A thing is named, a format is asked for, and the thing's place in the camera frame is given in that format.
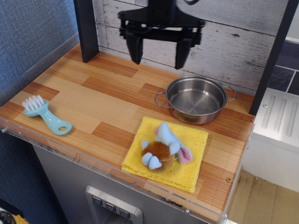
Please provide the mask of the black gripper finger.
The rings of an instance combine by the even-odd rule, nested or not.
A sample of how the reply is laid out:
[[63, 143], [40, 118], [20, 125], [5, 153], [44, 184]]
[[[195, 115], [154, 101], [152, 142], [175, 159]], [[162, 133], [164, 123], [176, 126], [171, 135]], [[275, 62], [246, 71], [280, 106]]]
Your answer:
[[179, 70], [184, 67], [190, 48], [194, 47], [193, 39], [183, 39], [177, 42], [175, 69]]
[[128, 35], [127, 47], [131, 56], [131, 60], [136, 64], [140, 64], [143, 54], [143, 38], [135, 35]]

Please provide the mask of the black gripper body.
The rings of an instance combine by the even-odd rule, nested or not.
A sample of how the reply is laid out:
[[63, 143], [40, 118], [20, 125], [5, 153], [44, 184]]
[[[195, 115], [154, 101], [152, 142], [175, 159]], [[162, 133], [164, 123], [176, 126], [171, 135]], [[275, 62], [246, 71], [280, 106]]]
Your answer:
[[146, 7], [120, 11], [120, 35], [127, 45], [142, 45], [143, 39], [180, 42], [191, 45], [201, 42], [203, 19], [189, 15], [179, 9], [175, 0], [149, 0]]

